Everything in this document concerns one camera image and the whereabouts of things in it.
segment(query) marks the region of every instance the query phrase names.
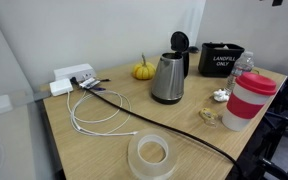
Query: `red and white cup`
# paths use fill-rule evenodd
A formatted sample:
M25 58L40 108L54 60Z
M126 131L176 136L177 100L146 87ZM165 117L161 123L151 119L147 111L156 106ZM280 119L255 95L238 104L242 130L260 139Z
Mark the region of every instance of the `red and white cup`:
M241 131L276 93L276 83L264 76L245 72L236 78L236 84L227 102L222 122L231 130Z

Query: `black cable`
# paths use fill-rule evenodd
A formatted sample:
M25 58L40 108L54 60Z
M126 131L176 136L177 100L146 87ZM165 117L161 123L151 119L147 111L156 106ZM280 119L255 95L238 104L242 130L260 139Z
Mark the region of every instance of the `black cable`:
M71 82L74 83L74 84L76 84L76 85L79 85L78 82L76 81L76 79L75 79L75 81L74 81L74 79L72 78L72 79L71 79ZM131 111L127 110L127 109L124 109L124 108L122 108L122 107L120 107L120 106L112 103L111 101L109 101L109 100L107 100L107 99L99 96L98 94L94 93L91 89L85 89L85 90L88 90L93 96L101 99L102 101L106 102L107 104L109 104L109 105L111 105L111 106L113 106L113 107L115 107L115 108L117 108L117 109L119 109L119 110L121 110L121 111L123 111L123 112L125 112L125 113L131 114L132 116L135 116L135 117L137 117L137 118L139 118L139 119L142 119L142 120L144 120L144 121L146 121L146 122L149 122L149 123L152 123L152 124L154 124L154 125L163 127L163 128L165 128L165 129L167 129L167 130L171 130L171 131L174 131L174 132L176 132L176 133L178 133L178 134L184 135L184 136L186 136L186 137L188 137L188 138L190 138L190 139L193 139L193 140L195 140L195 141L198 141L198 142L200 142L200 143L202 143L202 144L210 147L211 149L219 152L220 154L222 154L223 156L225 156L227 159L229 159L229 160L234 164L234 166L236 166L236 168L237 168L237 170L238 170L238 172L239 172L239 178L240 178L240 179L245 179L245 177L244 177L244 175L243 175L242 168L239 166L239 164L237 163L237 161L235 161L235 159L232 158L229 154L227 154L226 152L224 152L224 151L222 151L221 149L217 148L216 146L214 146L214 145L212 145L212 144L210 144L210 143L208 143L208 142L206 142L206 141L204 141L204 140L202 140L202 139L200 139L200 138L198 138L198 137L196 137L196 136L193 136L193 135L191 135L191 134L189 134L189 133L186 133L186 132L181 131L181 130L179 130L179 129L176 129L176 128L173 128L173 127L170 127L170 126L167 126L167 125L164 125L164 124L155 122L155 121L153 121L153 120L151 120L151 119L148 119L148 118L146 118L146 117L144 117L144 116L141 116L141 115L139 115L139 114L136 114L136 113L134 113L134 112L131 112Z

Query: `wooden table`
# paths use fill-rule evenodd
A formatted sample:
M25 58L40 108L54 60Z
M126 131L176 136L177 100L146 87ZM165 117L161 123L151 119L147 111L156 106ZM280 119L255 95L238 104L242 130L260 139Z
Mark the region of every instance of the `wooden table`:
M159 57L148 59L157 66ZM174 105L163 105L150 97L151 80L136 80L131 76L133 64L123 65L98 72L99 78L112 81L102 82L101 86L125 95L131 102L132 111L154 121L178 128L197 136L237 159L247 144L252 133L259 124L265 111L274 97L241 132L226 128L218 121L216 128L207 126L198 116L202 108L211 108L222 115L226 103L218 103L212 99L212 93L226 85L225 78L207 78L198 73L199 54L190 55L189 74L185 79L184 96ZM261 75L276 81L279 88L286 76L255 68ZM82 96L81 90L71 93L72 107ZM113 95L105 98L118 103ZM67 94L50 97L44 100L51 128L58 148L59 156L67 179L136 179L127 163L127 148L132 136L93 137L76 132L70 122L66 106ZM116 111L97 98L88 99L76 111L79 118L98 120L108 117ZM109 122L96 125L81 126L97 132L107 132L116 127L127 117L119 113ZM140 131L145 128L157 128L152 124L131 117L118 132ZM222 155L204 145L180 137L166 131L174 139L178 151L176 169L171 179L224 179L232 168L232 163ZM148 160L160 153L158 150L146 148L143 152Z

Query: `floor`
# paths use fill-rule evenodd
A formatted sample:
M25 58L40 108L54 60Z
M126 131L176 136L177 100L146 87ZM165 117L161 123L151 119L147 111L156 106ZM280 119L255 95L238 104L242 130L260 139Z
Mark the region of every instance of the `floor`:
M252 135L251 139L249 140L247 146L244 148L239 159L237 160L242 170L244 171L244 175L248 176L255 169L256 165L254 163L255 158L253 156L253 152L262 142L262 136L269 131L270 128L264 122L261 122L254 134ZM271 161L284 171L288 171L288 136L283 137L280 140L280 144L278 145L277 150L275 151ZM238 173L235 167L232 168L226 179L238 179ZM266 173L261 179L274 180L278 178L275 178L274 176Z

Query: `electric kettle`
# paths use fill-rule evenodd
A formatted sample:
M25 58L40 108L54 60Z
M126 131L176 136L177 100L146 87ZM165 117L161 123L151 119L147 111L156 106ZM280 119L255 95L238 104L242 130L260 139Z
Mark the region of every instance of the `electric kettle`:
M184 94L184 78L188 72L189 59L183 59L183 52L189 46L187 36L182 32L175 32L171 38L171 49L175 53L162 54L153 78L151 95L154 100L162 104L175 104Z

